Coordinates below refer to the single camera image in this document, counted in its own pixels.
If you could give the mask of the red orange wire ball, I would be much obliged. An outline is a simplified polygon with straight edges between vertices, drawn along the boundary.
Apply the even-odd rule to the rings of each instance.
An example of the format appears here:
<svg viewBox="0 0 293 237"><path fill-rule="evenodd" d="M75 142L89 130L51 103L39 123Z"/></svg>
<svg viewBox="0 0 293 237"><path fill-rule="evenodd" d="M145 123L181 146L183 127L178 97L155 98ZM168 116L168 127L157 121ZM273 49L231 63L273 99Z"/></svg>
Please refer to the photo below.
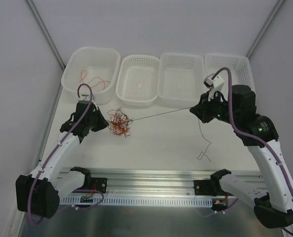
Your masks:
<svg viewBox="0 0 293 237"><path fill-rule="evenodd" d="M109 116L107 122L109 123L108 127L111 134L115 136L123 136L125 138L131 135L130 126L133 120L124 113L121 107L109 110L107 114Z"/></svg>

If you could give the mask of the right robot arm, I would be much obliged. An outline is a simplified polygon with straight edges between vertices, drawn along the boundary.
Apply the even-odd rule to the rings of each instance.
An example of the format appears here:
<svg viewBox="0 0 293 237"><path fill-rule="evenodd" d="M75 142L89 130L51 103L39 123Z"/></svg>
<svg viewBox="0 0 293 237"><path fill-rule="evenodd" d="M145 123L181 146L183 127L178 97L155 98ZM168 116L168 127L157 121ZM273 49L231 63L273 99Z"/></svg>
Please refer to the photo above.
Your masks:
<svg viewBox="0 0 293 237"><path fill-rule="evenodd" d="M200 97L190 108L202 123L213 119L234 125L235 134L254 157L267 187L260 191L222 169L213 173L199 188L207 195L230 193L250 206L259 222L269 229L285 230L293 224L293 180L285 165L277 130L270 118L256 112L256 95L246 85L232 86L227 100L221 92Z"/></svg>

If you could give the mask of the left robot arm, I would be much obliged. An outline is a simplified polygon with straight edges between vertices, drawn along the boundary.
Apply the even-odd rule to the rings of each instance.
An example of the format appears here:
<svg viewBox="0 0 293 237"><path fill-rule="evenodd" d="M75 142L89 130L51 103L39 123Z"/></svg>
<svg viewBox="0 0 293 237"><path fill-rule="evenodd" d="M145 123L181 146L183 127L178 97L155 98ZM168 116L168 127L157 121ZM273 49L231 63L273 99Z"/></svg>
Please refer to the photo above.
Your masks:
<svg viewBox="0 0 293 237"><path fill-rule="evenodd" d="M15 182L17 209L31 215L50 219L60 201L79 189L87 192L92 187L91 171L73 167L63 178L58 178L64 162L90 132L107 128L108 122L92 101L79 101L76 110L64 122L48 157L43 158L28 175L20 175Z"/></svg>

